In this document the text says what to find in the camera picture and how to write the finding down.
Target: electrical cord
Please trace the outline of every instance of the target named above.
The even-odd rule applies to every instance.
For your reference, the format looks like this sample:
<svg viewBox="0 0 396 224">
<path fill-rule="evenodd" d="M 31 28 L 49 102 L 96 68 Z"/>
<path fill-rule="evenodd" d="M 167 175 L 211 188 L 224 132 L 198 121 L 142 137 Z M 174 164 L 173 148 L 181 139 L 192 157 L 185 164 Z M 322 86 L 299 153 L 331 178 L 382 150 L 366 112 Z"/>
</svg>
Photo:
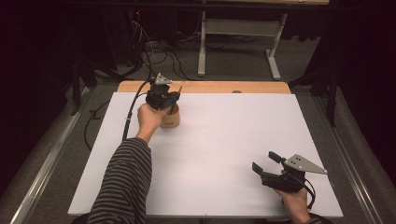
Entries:
<svg viewBox="0 0 396 224">
<path fill-rule="evenodd" d="M 125 127 L 124 127 L 124 132 L 122 135 L 122 141 L 126 139 L 127 135 L 128 135 L 128 129 L 129 129 L 129 124 L 131 123 L 131 116 L 132 116 L 132 110 L 134 109 L 134 104 L 136 103 L 137 98 L 140 96 L 140 92 L 142 91 L 143 87 L 149 83 L 148 80 L 145 80 L 142 85 L 140 85 L 139 90 L 137 90 L 136 95 L 134 96 L 134 100 L 132 101 L 132 105 L 129 109 L 128 112 L 128 117 L 126 118 L 126 122 L 125 122 Z"/>
<path fill-rule="evenodd" d="M 84 142 L 85 145 L 87 146 L 88 150 L 91 151 L 92 147 L 90 146 L 90 144 L 88 143 L 88 139 L 87 139 L 87 131 L 88 131 L 88 126 L 91 123 L 91 120 L 93 120 L 93 117 L 95 117 L 97 115 L 97 113 L 99 112 L 99 110 L 104 107 L 105 105 L 107 105 L 110 101 L 106 101 L 103 104 L 101 104 L 97 109 L 95 110 L 91 110 L 90 112 L 92 113 L 90 118 L 88 119 L 87 123 L 85 124 L 85 128 L 84 128 Z"/>
<path fill-rule="evenodd" d="M 293 175 L 289 175 L 290 177 L 292 177 L 295 181 L 299 182 L 301 185 L 304 186 L 304 188 L 306 189 L 306 191 L 308 191 L 308 193 L 311 195 L 311 202 L 309 203 L 309 205 L 307 206 L 308 210 L 312 209 L 312 206 L 314 205 L 315 202 L 315 198 L 316 198 L 316 193 L 315 193 L 315 189 L 314 186 L 312 186 L 311 182 L 309 182 L 309 180 L 305 179 L 305 181 L 307 181 L 309 183 L 309 185 L 311 186 L 312 190 L 305 184 L 303 183 L 301 180 L 299 180 L 297 177 L 293 176 Z"/>
</svg>

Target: gray carpet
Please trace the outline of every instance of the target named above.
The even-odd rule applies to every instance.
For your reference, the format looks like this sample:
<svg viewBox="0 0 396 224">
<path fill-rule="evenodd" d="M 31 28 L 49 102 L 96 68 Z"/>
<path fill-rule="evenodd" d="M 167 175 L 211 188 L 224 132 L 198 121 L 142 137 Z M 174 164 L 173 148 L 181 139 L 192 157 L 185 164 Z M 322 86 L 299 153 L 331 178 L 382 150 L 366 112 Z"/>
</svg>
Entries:
<svg viewBox="0 0 396 224">
<path fill-rule="evenodd" d="M 178 47 L 172 47 L 161 45 L 161 48 L 165 50 L 171 49 L 177 53 L 182 64 L 182 70 L 189 78 L 199 80 L 272 80 L 263 54 L 265 48 L 262 47 L 263 45 L 270 46 L 271 42 L 268 39 L 250 43 L 241 42 L 240 40 L 231 42 L 222 49 L 207 50 L 205 77 L 196 76 L 197 46 L 179 45 Z M 221 40 L 213 40 L 209 42 L 209 46 L 218 47 L 222 43 Z M 318 41 L 312 40 L 303 43 L 296 39 L 281 40 L 276 52 L 276 62 L 283 81 L 294 80 L 304 73 L 317 43 Z M 168 55 L 158 50 L 156 51 L 155 60 L 151 58 L 152 61 L 160 62 L 165 57 L 166 59 L 164 62 L 154 64 L 154 71 L 161 72 L 164 76 L 174 80 L 181 80 L 182 78 L 176 76 L 174 72 L 175 67 L 177 73 L 183 76 L 180 73 L 175 56 L 172 59 L 170 51 L 167 51 Z M 120 64 L 120 73 L 127 69 L 126 66 Z M 146 78 L 148 73 L 149 70 L 143 67 L 130 77 L 143 79 Z M 67 215 L 67 210 L 90 155 L 83 137 L 87 122 L 92 114 L 90 110 L 96 110 L 109 100 L 112 92 L 116 91 L 118 86 L 118 83 L 113 80 L 102 78 L 98 80 L 99 85 L 92 90 L 89 101 L 82 107 L 78 123 L 64 145 L 64 153 L 27 223 L 70 223 L 73 219 L 73 217 Z M 334 192 L 345 215 L 342 218 L 333 220 L 333 223 L 372 223 L 366 217 L 364 206 L 361 206 L 355 189 L 351 186 L 351 180 L 346 172 L 342 155 L 337 149 L 339 146 L 333 137 L 334 130 L 329 128 L 327 120 L 323 118 L 323 111 L 320 106 L 325 99 L 311 97 L 307 87 L 296 88 L 293 93 L 297 95 L 306 123 L 318 148 L 319 156 L 325 168 L 329 171 L 329 178 L 333 183 Z M 69 105 L 31 153 L 10 188 L 8 188 L 5 196 L 1 199 L 0 223 L 9 223 L 14 216 L 32 184 L 40 164 L 46 159 L 50 148 L 56 142 L 57 133 L 62 131 L 64 121 L 68 118 L 70 111 Z M 97 117 L 102 118 L 105 113 L 106 105 L 97 112 Z M 101 119 L 93 119 L 87 127 L 87 139 L 90 146 L 94 143 L 101 122 Z M 340 134 L 347 152 L 353 158 L 354 165 L 371 195 L 375 208 L 378 209 L 382 222 L 393 223 L 396 218 L 393 209 L 393 207 L 396 207 L 395 189 L 367 146 L 359 131 L 359 127 L 347 109 L 347 104 L 340 91 L 337 96 L 336 125 L 337 128 L 335 130 Z"/>
</svg>

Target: black cable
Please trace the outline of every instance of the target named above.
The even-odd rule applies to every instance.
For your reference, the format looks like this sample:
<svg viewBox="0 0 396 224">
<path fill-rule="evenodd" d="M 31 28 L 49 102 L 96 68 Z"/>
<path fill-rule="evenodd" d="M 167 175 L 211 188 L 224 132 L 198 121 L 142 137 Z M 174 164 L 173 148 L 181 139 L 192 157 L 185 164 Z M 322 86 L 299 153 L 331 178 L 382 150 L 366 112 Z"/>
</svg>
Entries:
<svg viewBox="0 0 396 224">
<path fill-rule="evenodd" d="M 314 193 L 315 192 L 315 189 L 314 189 L 314 186 L 312 186 L 312 184 L 311 184 L 311 182 L 309 182 L 307 179 L 305 180 L 305 181 L 307 181 L 308 183 L 309 183 L 309 185 L 311 185 L 311 188 L 313 189 L 313 191 L 314 192 L 312 192 L 312 190 L 305 184 L 305 183 L 303 183 L 301 180 L 299 180 L 297 177 L 295 177 L 294 175 L 290 175 L 294 180 L 296 180 L 297 182 L 299 182 L 301 185 L 303 185 L 304 186 L 304 188 L 306 189 L 306 191 L 308 191 L 308 193 L 311 195 L 311 203 L 309 203 L 309 205 L 307 206 L 307 208 L 309 209 L 309 210 L 311 210 L 312 209 L 312 206 L 314 205 L 314 202 L 315 202 L 315 198 L 316 198 L 316 193 Z"/>
<path fill-rule="evenodd" d="M 175 57 L 176 57 L 176 59 L 177 59 L 177 61 L 178 61 L 178 69 L 180 70 L 180 73 L 183 74 L 184 78 L 186 78 L 187 80 L 190 80 L 190 81 L 198 81 L 197 79 L 187 77 L 187 75 L 183 72 L 183 69 L 181 69 L 181 61 L 180 61 L 180 59 L 177 57 L 177 54 L 176 54 L 174 51 L 172 51 L 171 49 L 169 49 L 169 51 L 172 52 L 173 54 L 175 54 Z"/>
<path fill-rule="evenodd" d="M 139 97 L 140 91 L 143 89 L 143 87 L 148 83 L 147 80 L 145 80 L 142 85 L 140 85 L 139 90 L 137 90 L 136 95 L 134 96 L 134 100 L 132 101 L 132 105 L 129 109 L 128 112 L 128 117 L 126 118 L 125 122 L 125 127 L 124 127 L 124 132 L 122 136 L 122 141 L 126 139 L 126 136 L 128 135 L 128 129 L 129 129 L 129 124 L 131 123 L 131 116 L 132 116 L 132 110 L 134 109 L 134 103 L 136 103 L 137 98 Z"/>
<path fill-rule="evenodd" d="M 87 131 L 88 131 L 88 126 L 90 125 L 90 122 L 92 120 L 92 118 L 97 114 L 97 112 L 106 104 L 108 104 L 110 101 L 106 101 L 104 102 L 102 105 L 100 105 L 97 109 L 92 110 L 92 114 L 90 116 L 90 118 L 88 119 L 87 123 L 85 124 L 85 128 L 84 128 L 84 141 L 85 141 L 85 145 L 87 146 L 88 150 L 91 151 L 92 147 L 90 146 L 90 144 L 88 143 L 88 139 L 87 139 Z"/>
</svg>

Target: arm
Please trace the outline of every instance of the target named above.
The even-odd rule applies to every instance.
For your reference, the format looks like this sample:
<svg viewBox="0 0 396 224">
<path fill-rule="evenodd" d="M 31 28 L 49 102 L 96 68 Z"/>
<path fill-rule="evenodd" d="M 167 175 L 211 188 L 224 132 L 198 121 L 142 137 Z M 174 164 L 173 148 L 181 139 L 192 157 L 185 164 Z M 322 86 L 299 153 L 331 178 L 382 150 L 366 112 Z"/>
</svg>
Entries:
<svg viewBox="0 0 396 224">
<path fill-rule="evenodd" d="M 112 156 L 88 223 L 146 223 L 146 198 L 151 182 L 149 140 L 167 110 L 147 104 L 138 109 L 139 132 L 124 140 Z"/>
</svg>

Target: wire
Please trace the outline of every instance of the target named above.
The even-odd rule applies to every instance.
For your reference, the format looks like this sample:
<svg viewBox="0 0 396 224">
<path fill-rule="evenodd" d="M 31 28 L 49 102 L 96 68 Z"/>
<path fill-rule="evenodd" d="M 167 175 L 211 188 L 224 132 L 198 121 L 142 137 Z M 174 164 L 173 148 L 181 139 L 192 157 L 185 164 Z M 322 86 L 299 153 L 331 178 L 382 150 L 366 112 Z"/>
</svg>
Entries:
<svg viewBox="0 0 396 224">
<path fill-rule="evenodd" d="M 202 12 L 199 14 L 198 22 L 197 22 L 197 25 L 196 25 L 195 30 L 192 33 L 192 35 L 190 37 L 187 37 L 186 39 L 178 40 L 177 42 L 188 41 L 188 40 L 191 40 L 191 39 L 194 39 L 194 38 L 200 36 L 200 35 L 197 35 L 196 33 L 198 31 L 199 25 L 201 24 L 201 18 L 202 18 Z"/>
<path fill-rule="evenodd" d="M 92 147 L 90 146 L 90 144 L 88 143 L 88 139 L 87 139 L 87 131 L 88 131 L 88 126 L 90 125 L 91 120 L 93 119 L 94 116 L 96 116 L 96 114 L 98 113 L 98 111 L 105 105 L 107 105 L 110 101 L 106 101 L 104 102 L 102 105 L 100 105 L 97 109 L 95 110 L 91 110 L 90 112 L 92 113 L 90 118 L 88 119 L 87 123 L 85 124 L 85 128 L 84 128 L 84 142 L 85 145 L 87 146 L 88 150 L 91 151 Z"/>
<path fill-rule="evenodd" d="M 308 193 L 311 195 L 311 203 L 309 203 L 309 205 L 307 206 L 308 210 L 311 210 L 312 206 L 314 205 L 315 198 L 317 196 L 317 194 L 315 193 L 314 186 L 312 186 L 312 184 L 311 184 L 311 182 L 309 182 L 309 180 L 305 179 L 305 181 L 307 181 L 309 183 L 312 190 L 314 191 L 314 192 L 312 192 L 312 190 L 305 183 L 303 183 L 301 180 L 299 180 L 297 177 L 295 177 L 294 175 L 289 175 L 289 176 L 291 176 L 294 180 L 296 180 L 301 185 L 303 185 L 303 187 L 306 189 L 306 191 L 308 191 Z"/>
<path fill-rule="evenodd" d="M 126 122 L 125 122 L 125 127 L 124 127 L 124 132 L 123 132 L 123 136 L 122 136 L 122 141 L 126 139 L 127 135 L 128 135 L 128 129 L 129 129 L 129 124 L 131 123 L 131 116 L 132 116 L 132 110 L 134 109 L 134 104 L 136 103 L 137 98 L 139 97 L 139 93 L 140 91 L 143 89 L 143 87 L 148 83 L 147 80 L 145 80 L 142 85 L 140 85 L 139 90 L 136 92 L 136 95 L 134 96 L 134 100 L 132 101 L 132 105 L 129 109 L 128 112 L 128 117 L 126 118 Z"/>
</svg>

